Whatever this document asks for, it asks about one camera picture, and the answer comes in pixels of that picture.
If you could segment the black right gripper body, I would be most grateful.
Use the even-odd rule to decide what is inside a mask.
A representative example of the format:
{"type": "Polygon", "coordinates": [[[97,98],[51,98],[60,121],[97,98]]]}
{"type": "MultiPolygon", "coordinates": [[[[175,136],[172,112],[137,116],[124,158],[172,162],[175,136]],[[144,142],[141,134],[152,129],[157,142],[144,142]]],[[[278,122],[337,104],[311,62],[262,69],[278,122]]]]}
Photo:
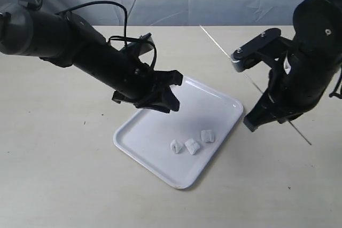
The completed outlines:
{"type": "Polygon", "coordinates": [[[285,92],[284,60],[292,41],[282,36],[258,50],[260,60],[270,67],[268,85],[258,101],[261,111],[258,121],[287,121],[297,117],[296,112],[282,99],[285,92]]]}

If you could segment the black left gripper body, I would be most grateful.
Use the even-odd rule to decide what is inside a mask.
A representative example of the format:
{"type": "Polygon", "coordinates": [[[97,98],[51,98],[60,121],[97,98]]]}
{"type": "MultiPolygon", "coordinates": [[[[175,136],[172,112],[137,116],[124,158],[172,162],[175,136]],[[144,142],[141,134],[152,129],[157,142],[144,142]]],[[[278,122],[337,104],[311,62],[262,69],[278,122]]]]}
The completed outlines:
{"type": "Polygon", "coordinates": [[[132,89],[128,93],[116,90],[113,93],[112,100],[118,104],[130,103],[136,101],[161,101],[160,96],[165,87],[172,85],[181,86],[183,75],[177,70],[161,71],[148,68],[141,71],[136,69],[133,74],[132,89]]]}

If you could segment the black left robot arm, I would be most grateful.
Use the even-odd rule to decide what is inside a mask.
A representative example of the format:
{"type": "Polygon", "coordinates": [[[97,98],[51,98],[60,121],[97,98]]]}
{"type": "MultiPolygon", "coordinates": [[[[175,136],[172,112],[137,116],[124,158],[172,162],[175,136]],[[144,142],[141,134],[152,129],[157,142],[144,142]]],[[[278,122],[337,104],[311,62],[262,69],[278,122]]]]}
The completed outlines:
{"type": "Polygon", "coordinates": [[[180,102],[172,85],[181,85],[177,70],[158,71],[140,56],[155,51],[151,34],[139,38],[105,38],[81,16],[64,11],[51,14],[19,4],[1,7],[1,52],[33,56],[58,67],[75,66],[114,90],[116,103],[130,103],[169,113],[180,102]]]}

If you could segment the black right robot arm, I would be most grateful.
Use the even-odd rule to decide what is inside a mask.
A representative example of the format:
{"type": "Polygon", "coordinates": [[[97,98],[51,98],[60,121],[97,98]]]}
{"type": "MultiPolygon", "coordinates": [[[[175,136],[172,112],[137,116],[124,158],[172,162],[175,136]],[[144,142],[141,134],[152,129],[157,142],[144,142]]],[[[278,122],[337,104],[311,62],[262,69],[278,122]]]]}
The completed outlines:
{"type": "Polygon", "coordinates": [[[265,92],[244,117],[251,132],[277,121],[293,121],[320,101],[341,67],[341,0],[304,0],[293,13],[295,35],[269,64],[265,92]]]}

